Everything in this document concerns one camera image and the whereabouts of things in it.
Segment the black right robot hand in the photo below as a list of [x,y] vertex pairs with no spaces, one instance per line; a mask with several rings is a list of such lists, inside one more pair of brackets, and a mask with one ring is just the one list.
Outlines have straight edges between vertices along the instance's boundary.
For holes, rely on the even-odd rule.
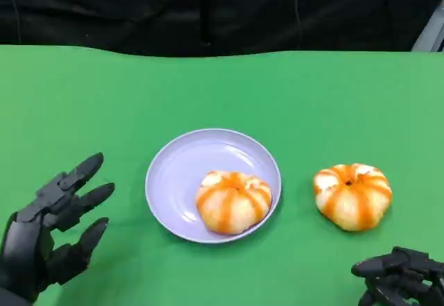
[[443,304],[443,263],[428,253],[396,246],[389,254],[354,264],[351,273],[365,279],[359,305]]

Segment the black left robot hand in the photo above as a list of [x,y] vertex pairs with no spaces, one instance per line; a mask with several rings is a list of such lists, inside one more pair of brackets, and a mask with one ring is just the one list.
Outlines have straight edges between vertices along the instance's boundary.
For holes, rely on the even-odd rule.
[[56,248],[51,233],[74,227],[111,196],[112,182],[83,196],[76,193],[103,161],[103,154],[96,153],[70,172],[59,173],[37,191],[34,201],[11,214],[1,241],[2,305],[32,305],[48,286],[63,285],[87,269],[108,218],[95,221],[75,244]]

